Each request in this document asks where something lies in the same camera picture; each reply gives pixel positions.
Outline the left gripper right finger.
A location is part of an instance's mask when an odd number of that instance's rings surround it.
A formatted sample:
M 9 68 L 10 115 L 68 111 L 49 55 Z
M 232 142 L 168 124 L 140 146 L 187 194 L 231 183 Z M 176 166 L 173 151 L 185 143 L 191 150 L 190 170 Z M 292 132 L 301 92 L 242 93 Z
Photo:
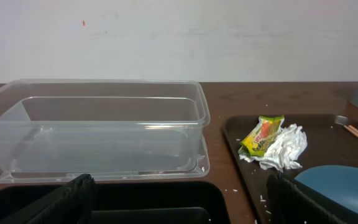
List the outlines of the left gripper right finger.
M 271 223 L 340 224 L 346 220 L 332 200 L 283 175 L 270 175 L 267 183 Z

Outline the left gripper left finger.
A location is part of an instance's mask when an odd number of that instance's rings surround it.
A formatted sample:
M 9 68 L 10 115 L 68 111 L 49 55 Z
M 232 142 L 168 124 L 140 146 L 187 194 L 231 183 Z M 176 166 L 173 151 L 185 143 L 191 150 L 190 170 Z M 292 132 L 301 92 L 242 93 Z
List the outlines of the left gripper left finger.
M 84 224 L 96 203 L 94 179 L 82 174 L 30 205 L 0 220 L 0 224 Z

